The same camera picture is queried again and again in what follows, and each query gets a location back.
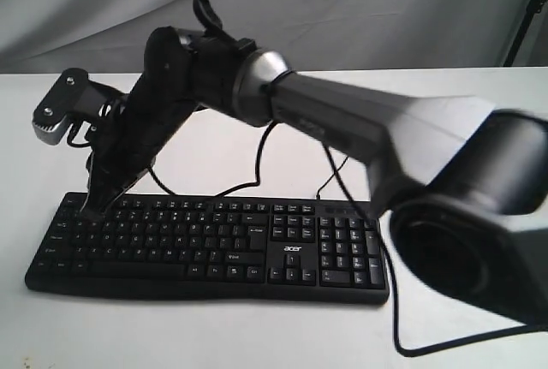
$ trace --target black robot arm segment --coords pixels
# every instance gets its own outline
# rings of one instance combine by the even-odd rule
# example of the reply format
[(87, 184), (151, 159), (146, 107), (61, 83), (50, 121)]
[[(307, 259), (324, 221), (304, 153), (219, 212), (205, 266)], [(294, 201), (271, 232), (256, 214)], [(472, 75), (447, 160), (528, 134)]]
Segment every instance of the black robot arm segment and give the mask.
[(370, 216), (409, 269), (437, 291), (525, 323), (548, 322), (548, 123), (475, 97), (412, 98), (292, 71), (252, 39), (233, 39), (209, 0), (205, 30), (159, 28), (129, 95), (65, 71), (33, 116), (56, 144), (90, 122), (88, 198), (100, 217), (153, 165), (198, 107), (247, 124), (287, 123), (362, 162)]

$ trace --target keyboard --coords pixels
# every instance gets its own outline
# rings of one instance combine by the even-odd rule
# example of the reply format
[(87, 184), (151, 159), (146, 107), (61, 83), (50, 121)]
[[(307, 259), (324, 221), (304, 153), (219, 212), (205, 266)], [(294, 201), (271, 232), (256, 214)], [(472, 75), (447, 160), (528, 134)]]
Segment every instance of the keyboard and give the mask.
[[(67, 193), (29, 289), (139, 300), (386, 302), (377, 222), (335, 200), (123, 195), (103, 222)], [(367, 202), (358, 205), (367, 208)]]

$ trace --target white table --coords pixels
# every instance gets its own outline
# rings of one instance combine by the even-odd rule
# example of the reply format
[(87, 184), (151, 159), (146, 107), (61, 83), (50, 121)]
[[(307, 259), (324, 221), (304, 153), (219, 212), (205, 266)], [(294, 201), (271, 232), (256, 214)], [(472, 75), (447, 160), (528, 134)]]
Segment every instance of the white table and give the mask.
[[(548, 68), (317, 74), (418, 96), (476, 94), (503, 106), (548, 113)], [(55, 75), (0, 76), (4, 102), (0, 110), (0, 367), (548, 367), (548, 336), (542, 334), (404, 359), (391, 343), (390, 302), (380, 308), (261, 301), (152, 303), (27, 290), (25, 271), (58, 203), (67, 191), (85, 190), (87, 152), (46, 146), (31, 128), (33, 109), (55, 79)], [(93, 79), (127, 91), (136, 75)], [(250, 180), (261, 132), (216, 112), (201, 112), (158, 156), (157, 172), (179, 193), (211, 194)], [(207, 152), (210, 148), (216, 149), (215, 154)], [(276, 128), (267, 143), (262, 169), (264, 185), (242, 194), (312, 198), (330, 174), (321, 146), (284, 126)], [(356, 198), (368, 197), (360, 164), (349, 162), (342, 174)], [(134, 191), (159, 192), (150, 177)], [(335, 183), (323, 196), (343, 198)], [(397, 276), (402, 341), (409, 347), (514, 324), (438, 295), (400, 262)]]

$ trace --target keyboard cable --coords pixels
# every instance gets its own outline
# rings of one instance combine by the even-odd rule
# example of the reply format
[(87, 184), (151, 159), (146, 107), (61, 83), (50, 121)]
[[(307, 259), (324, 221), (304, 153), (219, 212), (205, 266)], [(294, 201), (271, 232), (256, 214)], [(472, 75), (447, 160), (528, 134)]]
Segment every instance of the keyboard cable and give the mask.
[[(347, 201), (354, 208), (356, 213), (363, 219), (369, 219), (367, 214), (356, 204), (354, 198), (346, 188), (341, 175), (337, 171), (337, 166), (331, 155), (331, 151), (326, 144), (322, 144), (325, 150), (325, 155), (333, 171), (333, 175), (337, 180), (339, 187), (342, 190), (342, 193), (346, 197)], [(392, 262), (392, 257), (388, 252), (388, 247), (384, 243), (383, 236), (381, 235), (379, 229), (375, 229), (378, 241), (386, 257), (386, 263), (388, 264), (388, 269), (390, 273), (390, 283), (392, 287), (392, 296), (393, 296), (393, 320), (392, 320), (392, 340), (396, 351), (407, 358), (414, 358), (418, 356), (425, 356), (427, 354), (433, 354), (435, 352), (441, 352), (443, 350), (458, 348), (460, 346), (470, 345), (477, 342), (490, 341), (494, 339), (500, 339), (507, 336), (515, 336), (526, 333), (536, 333), (536, 332), (548, 332), (548, 324), (524, 324), (520, 326), (515, 326), (512, 328), (493, 330), (485, 333), (479, 333), (477, 335), (465, 336), (457, 339), (453, 339), (447, 342), (435, 343), (433, 345), (425, 346), (422, 348), (404, 348), (400, 342), (400, 307), (399, 307), (399, 295), (397, 291), (397, 281), (396, 281), (396, 271), (394, 269), (394, 264)]]

